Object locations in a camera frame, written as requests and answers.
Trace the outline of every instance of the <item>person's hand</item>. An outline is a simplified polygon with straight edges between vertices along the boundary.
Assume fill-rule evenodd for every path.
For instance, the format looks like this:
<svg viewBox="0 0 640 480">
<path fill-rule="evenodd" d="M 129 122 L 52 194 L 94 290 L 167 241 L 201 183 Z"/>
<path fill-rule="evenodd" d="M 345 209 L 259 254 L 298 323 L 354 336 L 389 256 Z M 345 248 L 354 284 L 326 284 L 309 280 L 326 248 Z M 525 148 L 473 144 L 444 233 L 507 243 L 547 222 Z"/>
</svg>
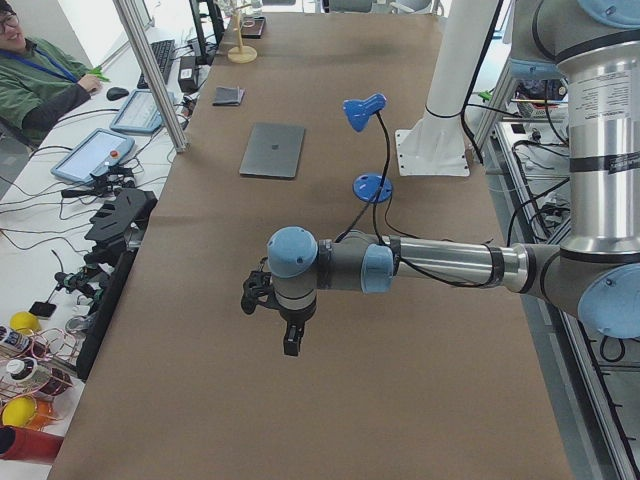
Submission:
<svg viewBox="0 0 640 480">
<path fill-rule="evenodd" d="M 80 80 L 78 80 L 78 85 L 84 88 L 89 93 L 99 92 L 102 88 L 102 83 L 100 79 L 95 75 L 91 75 L 90 73 L 86 74 Z"/>
</svg>

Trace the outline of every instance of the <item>brown table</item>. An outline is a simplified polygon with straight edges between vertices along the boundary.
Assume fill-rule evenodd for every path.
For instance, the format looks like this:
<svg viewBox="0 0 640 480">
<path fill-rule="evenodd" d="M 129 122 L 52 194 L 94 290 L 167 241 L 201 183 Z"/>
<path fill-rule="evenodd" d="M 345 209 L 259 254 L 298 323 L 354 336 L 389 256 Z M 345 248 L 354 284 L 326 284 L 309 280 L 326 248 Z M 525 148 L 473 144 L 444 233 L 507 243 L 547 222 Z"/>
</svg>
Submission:
<svg viewBox="0 0 640 480">
<path fill-rule="evenodd" d="M 506 290 L 320 292 L 299 358 L 276 312 L 240 310 L 269 236 L 335 237 L 361 208 L 353 178 L 382 168 L 375 118 L 356 134 L 342 101 L 381 91 L 392 134 L 412 127 L 439 42 L 423 15 L 278 14 L 254 63 L 216 58 L 50 480 L 572 477 Z M 242 106 L 210 106 L 217 85 L 246 88 Z M 256 121 L 306 127 L 294 181 L 238 175 Z M 398 228 L 500 238 L 482 168 L 391 171 Z"/>
</svg>

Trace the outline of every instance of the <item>black control box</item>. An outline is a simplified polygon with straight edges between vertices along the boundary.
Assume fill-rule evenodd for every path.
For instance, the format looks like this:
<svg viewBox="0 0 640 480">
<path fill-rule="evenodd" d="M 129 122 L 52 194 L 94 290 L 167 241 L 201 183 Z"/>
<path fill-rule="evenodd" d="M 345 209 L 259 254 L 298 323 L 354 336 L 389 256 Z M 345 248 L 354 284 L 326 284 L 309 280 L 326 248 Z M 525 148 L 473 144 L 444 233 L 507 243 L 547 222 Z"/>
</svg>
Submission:
<svg viewBox="0 0 640 480">
<path fill-rule="evenodd" d="M 198 67 L 194 55 L 180 57 L 178 85 L 182 93 L 193 93 L 198 90 Z"/>
</svg>

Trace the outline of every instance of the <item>computer mouse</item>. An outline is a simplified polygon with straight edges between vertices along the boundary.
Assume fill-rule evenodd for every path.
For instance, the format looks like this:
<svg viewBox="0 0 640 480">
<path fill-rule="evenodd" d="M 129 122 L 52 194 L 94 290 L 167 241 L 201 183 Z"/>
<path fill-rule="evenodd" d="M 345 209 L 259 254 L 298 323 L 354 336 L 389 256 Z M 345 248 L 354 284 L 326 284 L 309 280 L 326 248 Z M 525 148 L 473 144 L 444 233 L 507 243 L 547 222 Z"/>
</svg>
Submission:
<svg viewBox="0 0 640 480">
<path fill-rule="evenodd" d="M 129 95 L 129 90 L 122 87 L 111 87 L 107 90 L 107 100 L 118 100 L 119 98 Z"/>
</svg>

